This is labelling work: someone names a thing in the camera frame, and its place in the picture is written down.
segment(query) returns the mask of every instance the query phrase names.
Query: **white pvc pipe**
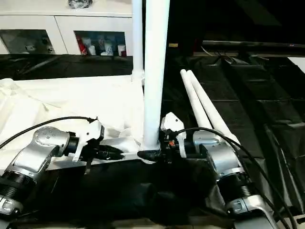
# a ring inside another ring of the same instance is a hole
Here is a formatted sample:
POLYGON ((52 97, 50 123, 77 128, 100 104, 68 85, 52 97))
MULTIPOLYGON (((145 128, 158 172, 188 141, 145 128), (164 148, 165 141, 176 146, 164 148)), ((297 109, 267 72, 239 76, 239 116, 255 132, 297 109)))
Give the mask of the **white pvc pipe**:
POLYGON ((191 70, 188 70, 187 71, 187 76, 191 80, 193 88, 194 88, 196 94, 198 95, 199 100, 200 100, 200 102, 201 102, 205 112, 207 113, 207 115, 208 115, 208 117, 209 117, 209 119, 210 119, 214 129, 219 130, 226 137, 229 137, 229 138, 231 138, 234 141, 239 143, 239 141, 236 138, 236 136, 231 133, 230 129, 228 128, 228 126, 224 122, 223 118, 218 113, 217 109, 215 108, 215 106, 213 105, 213 103, 210 100, 209 96, 206 94, 206 92, 202 88, 201 84, 197 80, 197 78, 194 75, 194 73, 191 70))
POLYGON ((146 1, 144 150, 158 149, 170 0, 146 1))
POLYGON ((194 90, 190 76, 185 69, 180 71, 187 95, 189 96, 190 103, 199 127, 212 128, 211 123, 200 103, 200 100, 194 90))
POLYGON ((142 79, 143 70, 143 29, 142 29, 142 0, 132 0, 132 42, 133 42, 133 71, 132 80, 142 79))

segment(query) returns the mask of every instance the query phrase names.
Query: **red object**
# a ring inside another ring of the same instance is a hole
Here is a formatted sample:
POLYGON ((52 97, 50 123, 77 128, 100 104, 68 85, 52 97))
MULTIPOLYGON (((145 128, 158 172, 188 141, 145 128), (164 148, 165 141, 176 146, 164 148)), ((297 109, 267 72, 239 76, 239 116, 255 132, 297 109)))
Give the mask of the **red object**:
POLYGON ((126 57, 126 56, 127 56, 126 51, 122 51, 122 52, 121 52, 121 56, 126 57))
POLYGON ((86 46, 82 43, 82 40, 79 36, 76 36, 78 47, 80 48, 81 54, 82 55, 87 55, 87 49, 86 46))

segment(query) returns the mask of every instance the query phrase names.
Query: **black cable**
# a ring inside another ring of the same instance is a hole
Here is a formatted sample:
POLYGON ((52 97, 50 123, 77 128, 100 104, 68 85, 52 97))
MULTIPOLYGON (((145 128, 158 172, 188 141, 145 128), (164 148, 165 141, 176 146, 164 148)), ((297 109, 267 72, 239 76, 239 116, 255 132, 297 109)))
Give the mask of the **black cable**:
POLYGON ((81 117, 81 116, 68 116, 68 117, 61 117, 61 118, 54 118, 51 119, 49 121, 45 121, 43 123, 39 123, 37 125, 34 125, 28 129, 25 129, 17 134, 15 134, 14 136, 10 137, 9 139, 7 139, 6 141, 4 141, 1 145, 0 145, 0 149, 2 149, 5 145, 7 145, 8 143, 10 143, 12 140, 14 140, 15 138, 19 137, 22 134, 25 134, 26 132, 29 132, 33 129, 36 129, 38 127, 41 127, 43 125, 49 124, 49 123, 53 123, 53 122, 57 122, 57 121, 61 121, 61 120, 66 120, 66 119, 83 119, 83 120, 87 120, 89 123, 93 122, 95 119, 93 118, 88 118, 88 117, 81 117))
POLYGON ((258 168, 258 170, 260 171, 260 173, 263 175, 263 177, 266 179, 266 181, 268 182, 268 184, 270 185, 272 191, 278 196, 278 198, 280 199, 280 201, 282 202, 283 204, 283 207, 285 208, 287 214, 288 214, 288 217, 291 221, 291 225, 292 225, 292 228, 293 229, 297 229, 297 226, 296 226, 296 223, 295 223, 295 219, 293 217, 293 215, 291 214, 291 211, 289 210, 289 207, 287 206, 286 202, 284 201, 283 197, 281 196, 281 194, 279 193, 279 191, 277 190, 277 188, 275 187, 275 185, 272 183, 272 181, 269 179, 269 177, 267 176, 267 174, 265 173, 265 171, 261 168, 261 166, 258 164, 258 162, 255 160, 255 158, 250 154, 250 152, 245 148, 243 147, 242 145, 240 145, 239 143, 235 142, 234 140, 220 134, 218 131, 216 130, 212 130, 212 129, 209 129, 209 128, 205 128, 205 127, 193 127, 193 128, 186 128, 186 129, 183 129, 183 130, 179 130, 179 131, 175 131, 175 135, 178 135, 180 133, 183 133, 185 131, 189 131, 189 130, 205 130, 207 132, 210 132, 210 133, 213 133, 213 134, 216 134, 218 136, 220 136, 221 138, 223 138, 230 146, 232 146, 233 144, 235 144, 236 146, 238 146, 241 150, 243 150, 247 156, 249 157, 250 161, 255 164, 258 168))

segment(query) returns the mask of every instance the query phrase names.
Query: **white fabric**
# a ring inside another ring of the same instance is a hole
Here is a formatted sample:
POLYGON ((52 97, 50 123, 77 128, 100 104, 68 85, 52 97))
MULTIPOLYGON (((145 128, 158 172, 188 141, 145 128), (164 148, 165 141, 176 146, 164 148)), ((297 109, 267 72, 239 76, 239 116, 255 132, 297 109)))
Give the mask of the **white fabric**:
MULTIPOLYGON (((0 80, 0 143, 35 124, 63 116, 98 117, 105 127, 105 140, 112 139, 112 145, 126 153, 137 152, 143 136, 142 82, 131 82, 130 75, 0 80)), ((84 120, 64 120, 48 126, 78 132, 87 124, 84 120)), ((33 132, 0 150, 0 171, 31 141, 33 132)), ((54 159, 63 160, 69 161, 64 167, 76 165, 70 158, 54 159)), ((60 168, 58 164, 52 163, 49 169, 60 168)))

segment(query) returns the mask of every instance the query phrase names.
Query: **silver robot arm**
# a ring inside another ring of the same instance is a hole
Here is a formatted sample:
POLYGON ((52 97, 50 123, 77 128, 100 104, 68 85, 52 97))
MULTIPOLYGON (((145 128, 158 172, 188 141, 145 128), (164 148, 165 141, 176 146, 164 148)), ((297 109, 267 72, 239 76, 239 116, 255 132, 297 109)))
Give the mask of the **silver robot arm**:
POLYGON ((70 134, 55 127, 35 131, 33 139, 22 149, 0 179, 0 214, 22 211, 22 202, 30 195, 52 157, 61 157, 68 146, 70 134))
MULTIPOLYGON (((184 125, 173 113, 163 118, 161 130, 165 133, 181 129, 184 129, 184 125)), ((253 182, 235 154, 235 149, 220 136, 200 130, 194 132, 192 137, 187 138, 186 133, 182 132, 174 142, 165 142, 170 144, 164 148, 174 148, 182 158, 193 158, 196 154, 199 160, 208 163, 224 199, 225 209, 235 219, 236 229, 278 228, 265 201, 257 194, 253 182)))
POLYGON ((52 157, 74 154, 73 161, 82 158, 90 169, 92 159, 119 160, 122 151, 111 146, 101 146, 104 127, 95 120, 78 136, 55 127, 42 127, 34 132, 33 139, 22 149, 0 176, 0 218, 18 215, 52 157))

